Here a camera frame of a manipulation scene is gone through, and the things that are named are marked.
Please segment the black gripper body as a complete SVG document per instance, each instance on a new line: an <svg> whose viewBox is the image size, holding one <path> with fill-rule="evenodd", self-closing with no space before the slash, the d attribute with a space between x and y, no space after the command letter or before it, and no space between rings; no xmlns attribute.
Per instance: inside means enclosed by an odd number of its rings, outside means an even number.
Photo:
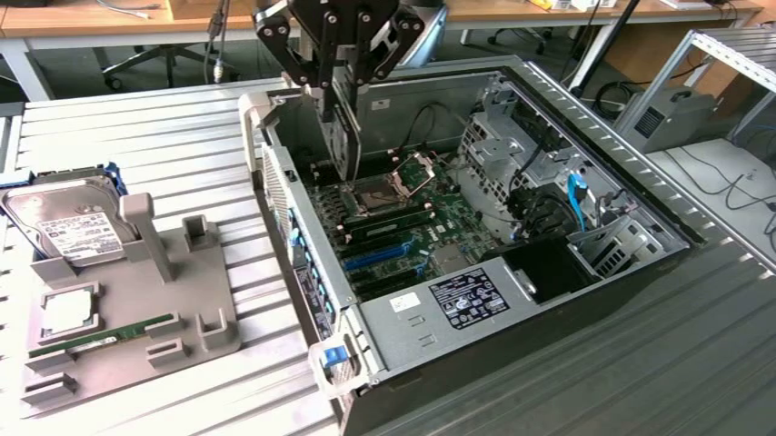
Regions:
<svg viewBox="0 0 776 436"><path fill-rule="evenodd" d="M292 15L303 21L320 21L327 13L342 18L360 18L367 14L372 19L387 20L399 6L398 0L298 0L288 2Z"/></svg>

